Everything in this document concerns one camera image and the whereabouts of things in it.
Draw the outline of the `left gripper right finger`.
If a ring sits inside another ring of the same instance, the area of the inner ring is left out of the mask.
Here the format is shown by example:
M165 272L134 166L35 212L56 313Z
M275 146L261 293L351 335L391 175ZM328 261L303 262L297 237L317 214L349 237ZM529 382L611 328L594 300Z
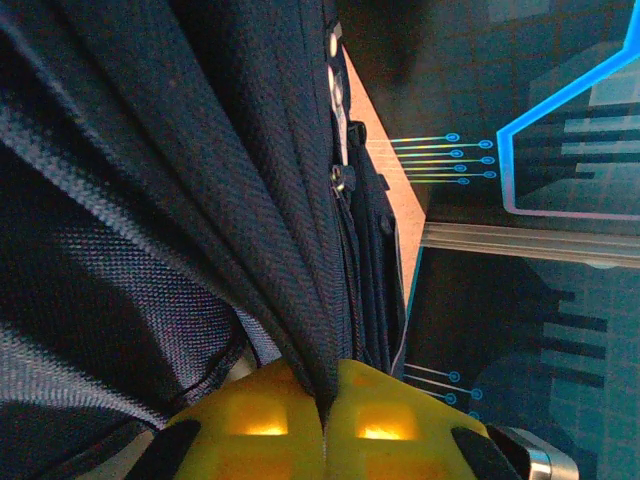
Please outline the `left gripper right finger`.
M338 373L326 480L520 480L479 420L355 360Z

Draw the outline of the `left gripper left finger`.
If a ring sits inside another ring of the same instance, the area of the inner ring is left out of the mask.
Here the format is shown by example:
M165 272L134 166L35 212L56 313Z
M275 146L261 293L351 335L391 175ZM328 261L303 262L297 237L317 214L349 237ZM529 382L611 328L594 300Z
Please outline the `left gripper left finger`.
M169 420L127 480L324 480L315 400L277 360Z

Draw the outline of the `navy blue backpack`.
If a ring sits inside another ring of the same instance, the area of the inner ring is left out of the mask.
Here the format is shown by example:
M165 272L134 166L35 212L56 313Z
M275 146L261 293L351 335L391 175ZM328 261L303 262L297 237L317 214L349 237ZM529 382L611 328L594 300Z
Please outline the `navy blue backpack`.
M0 140L256 319L321 412L400 377L387 184L349 116L339 0L0 0Z

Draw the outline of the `aluminium frame post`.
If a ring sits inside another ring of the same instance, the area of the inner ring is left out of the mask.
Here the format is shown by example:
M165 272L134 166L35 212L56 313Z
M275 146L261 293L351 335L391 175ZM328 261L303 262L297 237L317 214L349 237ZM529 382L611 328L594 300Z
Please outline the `aluminium frame post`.
M421 245L456 251L640 269L640 237L428 222Z

